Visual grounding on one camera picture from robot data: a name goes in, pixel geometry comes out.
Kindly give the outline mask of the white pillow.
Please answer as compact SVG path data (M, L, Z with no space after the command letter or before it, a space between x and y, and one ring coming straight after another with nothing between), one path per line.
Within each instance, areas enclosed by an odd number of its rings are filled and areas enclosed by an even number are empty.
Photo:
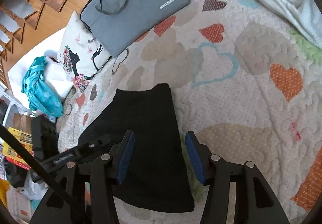
M71 90L73 83L69 80L61 64L56 62L65 28L55 32L24 55L9 71L8 78L11 91L20 103L28 108L26 94L21 92L22 80L36 57L47 57L45 68L45 83L53 89L61 100L64 100Z

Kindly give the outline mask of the white printed cushion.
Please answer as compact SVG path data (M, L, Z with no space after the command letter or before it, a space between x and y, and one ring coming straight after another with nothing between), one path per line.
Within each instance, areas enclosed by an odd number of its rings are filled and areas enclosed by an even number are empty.
M111 54L86 28L77 12L66 26L57 60L78 92L84 92Z

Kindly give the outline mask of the black pants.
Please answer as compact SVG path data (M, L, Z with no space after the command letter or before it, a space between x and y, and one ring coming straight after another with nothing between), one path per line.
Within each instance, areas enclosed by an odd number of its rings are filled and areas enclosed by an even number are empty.
M157 212L193 211L194 198L168 84L146 91L116 90L113 101L84 130L78 144L106 137L119 143L128 130L135 135L134 150L125 180L112 187L113 195Z

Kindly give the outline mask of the heart pattern quilt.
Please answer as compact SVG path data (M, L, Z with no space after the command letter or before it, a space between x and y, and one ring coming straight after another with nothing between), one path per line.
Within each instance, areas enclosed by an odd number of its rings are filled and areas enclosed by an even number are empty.
M171 89L181 136L253 161L289 221L305 219L321 193L319 48L257 0L192 0L69 94L58 150L77 145L117 89L158 83Z

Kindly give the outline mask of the yellow red box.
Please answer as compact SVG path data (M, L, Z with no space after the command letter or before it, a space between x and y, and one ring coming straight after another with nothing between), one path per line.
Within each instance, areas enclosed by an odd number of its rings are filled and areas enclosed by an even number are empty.
M6 144L5 150L8 150L11 147L12 150L20 157L20 160L10 158L14 161L14 165L19 166L23 169L30 170L33 163L32 153L26 149L26 147L19 142L4 126L1 126L1 139L3 139Z

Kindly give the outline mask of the grey laptop bag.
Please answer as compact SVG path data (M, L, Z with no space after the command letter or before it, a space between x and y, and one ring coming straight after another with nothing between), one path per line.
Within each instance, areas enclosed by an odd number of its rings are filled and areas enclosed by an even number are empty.
M89 0L80 19L112 57L190 0Z

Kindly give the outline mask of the teal patterned cloth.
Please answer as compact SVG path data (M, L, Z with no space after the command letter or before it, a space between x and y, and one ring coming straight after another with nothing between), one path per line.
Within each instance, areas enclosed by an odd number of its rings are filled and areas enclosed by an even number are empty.
M33 60L22 80L21 92L26 94L30 110L57 118L63 114L63 106L60 97L45 83L46 65L46 56Z

